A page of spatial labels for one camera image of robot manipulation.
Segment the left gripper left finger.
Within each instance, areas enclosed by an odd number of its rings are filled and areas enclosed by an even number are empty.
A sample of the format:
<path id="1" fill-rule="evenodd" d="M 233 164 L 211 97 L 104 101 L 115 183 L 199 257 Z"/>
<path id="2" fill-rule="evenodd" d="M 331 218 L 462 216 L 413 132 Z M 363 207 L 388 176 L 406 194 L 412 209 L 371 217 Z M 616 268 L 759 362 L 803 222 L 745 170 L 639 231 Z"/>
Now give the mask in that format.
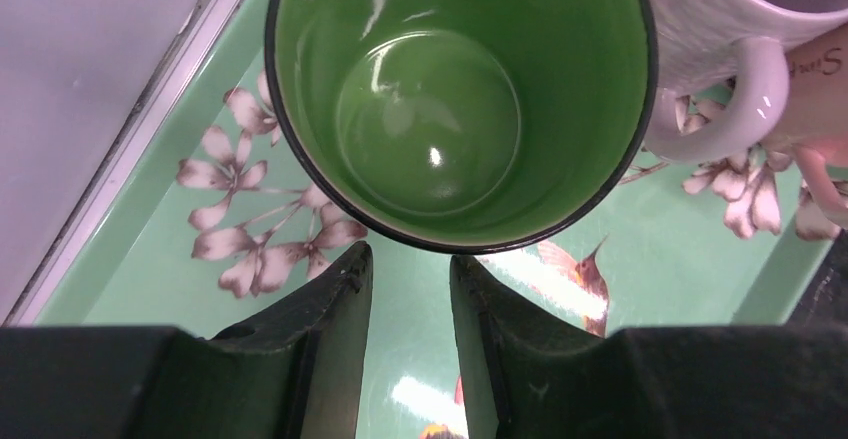
<path id="1" fill-rule="evenodd" d="M 357 242 L 210 339 L 173 326 L 5 327 L 5 438 L 352 438 L 372 308 Z"/>

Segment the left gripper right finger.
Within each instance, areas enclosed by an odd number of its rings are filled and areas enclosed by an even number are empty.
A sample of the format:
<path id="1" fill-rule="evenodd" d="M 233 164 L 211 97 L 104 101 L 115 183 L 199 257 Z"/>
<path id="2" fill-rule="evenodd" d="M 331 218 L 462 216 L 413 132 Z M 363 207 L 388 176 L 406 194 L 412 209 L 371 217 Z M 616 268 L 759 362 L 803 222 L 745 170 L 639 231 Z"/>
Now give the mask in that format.
<path id="1" fill-rule="evenodd" d="M 625 328 L 601 338 L 480 262 L 450 263 L 473 438 L 843 438 L 847 330 Z"/>

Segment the cream cartoon mug green interior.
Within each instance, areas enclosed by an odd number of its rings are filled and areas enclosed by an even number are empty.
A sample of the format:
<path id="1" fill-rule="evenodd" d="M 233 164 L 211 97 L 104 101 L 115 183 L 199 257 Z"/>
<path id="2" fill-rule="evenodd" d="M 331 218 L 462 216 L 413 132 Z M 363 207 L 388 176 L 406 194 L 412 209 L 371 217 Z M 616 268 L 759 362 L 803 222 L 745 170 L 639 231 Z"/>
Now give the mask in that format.
<path id="1" fill-rule="evenodd" d="M 639 152 L 657 88 L 649 0 L 269 0 L 264 62 L 331 201 L 446 254 L 587 215 Z"/>

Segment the lavender ribbed mug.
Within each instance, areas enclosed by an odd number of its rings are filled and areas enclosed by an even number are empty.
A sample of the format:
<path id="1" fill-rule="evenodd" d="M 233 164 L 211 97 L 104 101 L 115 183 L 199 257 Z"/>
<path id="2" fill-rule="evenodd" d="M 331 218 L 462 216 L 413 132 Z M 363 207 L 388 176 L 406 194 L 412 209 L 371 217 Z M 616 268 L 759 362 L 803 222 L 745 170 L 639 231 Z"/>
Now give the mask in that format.
<path id="1" fill-rule="evenodd" d="M 789 95 L 788 50 L 847 21 L 847 0 L 650 0 L 659 78 L 644 145 L 676 163 L 741 152 L 778 123 Z M 685 99 L 728 78 L 721 114 L 681 133 Z"/>

